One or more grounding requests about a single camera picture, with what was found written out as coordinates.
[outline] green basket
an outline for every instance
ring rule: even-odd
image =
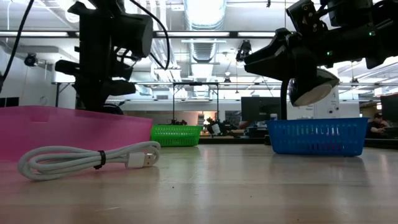
[[[162,147],[197,146],[201,129],[201,126],[155,125],[150,138]]]

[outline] black cable tie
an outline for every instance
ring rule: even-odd
[[[105,154],[105,152],[102,151],[102,150],[99,150],[98,152],[99,152],[99,155],[101,156],[101,165],[94,166],[94,169],[96,169],[96,170],[102,168],[102,166],[106,164],[106,154]]]

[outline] table surface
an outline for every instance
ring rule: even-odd
[[[1,223],[397,223],[398,152],[277,155],[264,145],[162,149],[154,167],[30,182],[0,162]]]

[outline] pink plastic bin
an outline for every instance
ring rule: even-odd
[[[42,146],[110,150],[150,141],[152,120],[49,106],[0,108],[0,161]]]

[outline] blue basket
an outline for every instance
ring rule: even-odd
[[[274,152],[301,155],[359,156],[367,118],[268,121]]]

